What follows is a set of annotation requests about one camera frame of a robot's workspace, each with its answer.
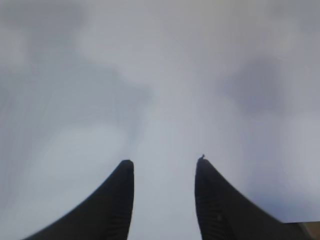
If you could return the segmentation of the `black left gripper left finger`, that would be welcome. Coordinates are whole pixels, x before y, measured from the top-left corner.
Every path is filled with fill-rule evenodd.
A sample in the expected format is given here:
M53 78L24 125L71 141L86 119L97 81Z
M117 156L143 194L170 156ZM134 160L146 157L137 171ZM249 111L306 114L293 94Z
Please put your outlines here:
M81 204L30 240L126 240L134 203L134 164L123 160Z

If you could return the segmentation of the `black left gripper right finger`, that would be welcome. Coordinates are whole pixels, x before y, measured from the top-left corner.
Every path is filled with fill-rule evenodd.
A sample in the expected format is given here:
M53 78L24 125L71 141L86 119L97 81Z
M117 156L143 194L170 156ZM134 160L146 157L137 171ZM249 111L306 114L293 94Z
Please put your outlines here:
M197 160L194 197L204 240L309 240L297 225L282 223L234 188L201 156Z

